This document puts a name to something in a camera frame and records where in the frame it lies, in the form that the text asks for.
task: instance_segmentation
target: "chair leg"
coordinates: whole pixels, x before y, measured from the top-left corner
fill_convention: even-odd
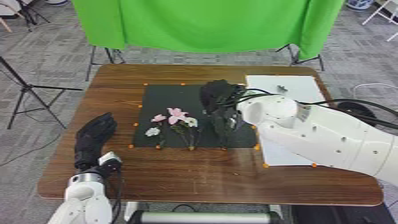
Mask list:
[[[398,36],[398,32],[397,32],[397,34],[390,37],[388,42],[397,38],[397,36]]]
[[[395,9],[395,13],[393,13],[393,15],[391,15],[391,17],[390,17],[390,23],[395,22],[397,10],[398,10],[398,7],[397,7],[397,9]]]
[[[7,25],[7,23],[6,23],[6,21],[4,21],[2,18],[0,18],[0,23],[2,23],[4,28],[6,28],[6,30],[9,31],[9,33],[13,33],[13,30],[11,30],[9,25]]]
[[[370,22],[372,18],[375,17],[375,15],[379,14],[379,12],[382,11],[386,5],[390,4],[393,0],[388,0],[386,3],[382,4],[381,8],[377,9],[377,11],[374,12],[370,18],[365,20],[363,25],[366,25],[366,23]]]

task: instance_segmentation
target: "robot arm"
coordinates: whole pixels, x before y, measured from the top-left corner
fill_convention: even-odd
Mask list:
[[[114,152],[102,157],[100,167],[75,175],[66,188],[64,203],[48,224],[109,224],[112,206],[105,197],[103,179],[107,172],[121,168],[121,159]]]
[[[347,113],[281,95],[244,101],[238,111],[262,137],[318,164],[398,185],[398,139]]]
[[[119,172],[121,159],[114,152],[102,156],[102,148],[116,132],[118,123],[112,114],[96,117],[77,133],[75,167],[64,203],[50,219],[50,224],[109,224],[112,206],[105,197],[103,180]]]

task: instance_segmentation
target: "chair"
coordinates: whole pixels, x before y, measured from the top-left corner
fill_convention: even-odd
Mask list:
[[[391,17],[388,15],[382,14],[382,9],[386,8],[388,4],[390,3],[395,3],[397,4],[397,8],[395,8],[395,12],[393,12],[393,15]],[[377,9],[377,11],[374,12],[370,18],[365,20],[363,22],[363,25],[366,25],[366,23],[370,22],[372,18],[375,17],[375,15],[381,15],[388,20],[390,20],[390,23],[395,23],[398,25],[398,23],[395,22],[395,16],[398,14],[398,0],[388,0],[381,6],[381,8]],[[395,39],[395,37],[398,36],[398,32],[397,34],[390,37],[388,39],[388,42]]]
[[[4,2],[0,2],[0,5],[2,5],[4,7],[7,7],[9,10],[15,12],[15,14],[23,18],[23,15],[22,15],[20,12],[16,11],[16,9],[15,9]],[[9,25],[7,25],[7,23],[6,23],[6,21],[4,21],[2,18],[0,18],[0,23],[2,23],[2,25],[4,25],[6,30],[7,30],[9,33],[11,33],[13,30],[11,30]]]

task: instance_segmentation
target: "metal stand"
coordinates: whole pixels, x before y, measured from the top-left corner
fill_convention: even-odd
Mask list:
[[[22,114],[22,113],[27,113],[27,112],[32,112],[32,111],[39,111],[39,110],[47,110],[50,115],[54,116],[54,119],[55,121],[59,122],[63,128],[66,128],[66,125],[63,124],[59,118],[57,118],[57,115],[54,114],[52,110],[50,110],[50,107],[54,105],[54,102],[57,101],[63,93],[66,92],[66,90],[73,90],[73,91],[82,91],[82,89],[75,89],[75,88],[64,88],[64,87],[54,87],[54,86],[38,86],[38,85],[31,85],[25,80],[22,79],[22,76],[18,75],[7,61],[4,60],[4,57],[0,56],[0,64],[4,65],[4,67],[7,68],[16,80],[18,80],[18,83],[20,83],[20,86],[22,86],[22,93],[20,93],[20,97],[18,97],[18,102],[16,102],[16,107],[15,107],[15,111],[13,111],[13,116],[11,116],[11,120],[9,120],[9,126],[7,126],[7,129],[11,129],[13,127],[13,123],[15,123],[15,119],[16,119],[16,115]],[[52,102],[47,104],[38,93],[34,92],[34,88],[39,88],[39,89],[59,89],[61,92],[52,100]],[[22,100],[23,100],[23,96],[25,94],[31,94],[36,98],[36,100],[39,101],[39,104],[41,104],[41,108],[36,108],[36,109],[31,109],[31,110],[25,110],[25,111],[20,111],[20,106],[22,106]]]
[[[43,18],[43,20],[50,23],[47,17],[39,14],[39,12],[34,10],[34,8],[29,6],[29,4],[22,1],[22,0],[16,0],[18,4],[20,4],[20,7],[22,7],[22,14],[23,14],[23,17],[25,17],[25,22],[27,22],[27,27],[29,27],[29,32],[32,32],[32,29],[31,29],[31,24],[32,25],[38,25],[38,17]]]
[[[119,64],[125,64],[127,61],[125,61],[123,56],[121,56],[121,51],[119,50],[112,50],[112,53],[111,53],[111,49],[105,48],[105,52],[107,52],[111,64],[116,64],[116,55],[118,55],[118,57],[121,59],[121,63]],[[87,75],[86,75],[86,82],[89,81],[89,78],[91,78],[91,68],[93,68],[93,65],[103,65],[103,64],[95,62],[95,57],[96,57],[96,46],[93,46],[93,49],[91,49],[91,63],[89,63],[89,69],[87,69]]]
[[[294,66],[294,65],[301,65],[301,64],[304,64],[308,61],[313,61],[313,60],[318,59],[318,61],[320,61],[320,69],[322,69],[322,71],[326,71],[324,59],[322,59],[320,54],[318,54],[318,56],[317,56],[315,58],[311,58],[311,59],[301,61],[301,60],[299,60],[299,53],[297,53],[297,55],[294,54],[294,50],[292,50],[290,44],[286,44],[285,47],[279,48],[276,52],[281,52],[281,50],[283,50],[285,48],[288,48],[288,50],[290,50],[290,58],[292,58],[292,64],[290,64],[290,66]]]

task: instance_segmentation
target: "gray carpet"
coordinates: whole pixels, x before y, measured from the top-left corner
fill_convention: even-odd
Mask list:
[[[0,27],[0,53],[6,56],[23,78],[36,84],[87,88],[84,82],[89,63],[89,44],[79,25],[73,6],[52,7],[43,2],[36,4],[39,12],[52,24],[41,21],[34,32],[27,32],[22,19],[7,20],[15,33]],[[327,71],[320,73],[333,97],[352,97],[352,87],[358,84],[384,82],[398,85],[398,38],[388,43],[388,37],[398,31],[398,26],[377,17],[366,26],[361,22],[370,11],[358,13],[343,9],[333,34],[324,49]],[[288,65],[288,52],[274,50],[237,54],[187,54],[166,50],[130,47],[125,58],[132,64],[217,64],[217,65]],[[98,53],[96,61],[107,63],[105,54]],[[318,69],[318,63],[306,64]],[[18,85],[0,74],[0,161],[7,161],[31,149],[39,148],[63,134],[47,112],[32,112],[32,120],[20,115],[13,130],[6,130],[9,115],[18,97]],[[54,91],[41,91],[50,99]],[[361,88],[359,98],[374,100],[398,109],[398,95],[393,88],[375,86]],[[82,92],[68,92],[54,105],[61,120],[68,123],[82,100]],[[34,108],[32,99],[25,107]],[[43,200],[36,193],[36,183],[54,154],[57,142],[7,166],[0,167],[0,223],[45,223],[59,206],[59,201]],[[398,188],[384,183],[386,204],[398,200]],[[151,204],[151,210],[173,208],[173,204]],[[206,211],[258,211],[267,208],[254,205],[228,205],[203,207]],[[391,207],[398,220],[398,205]]]

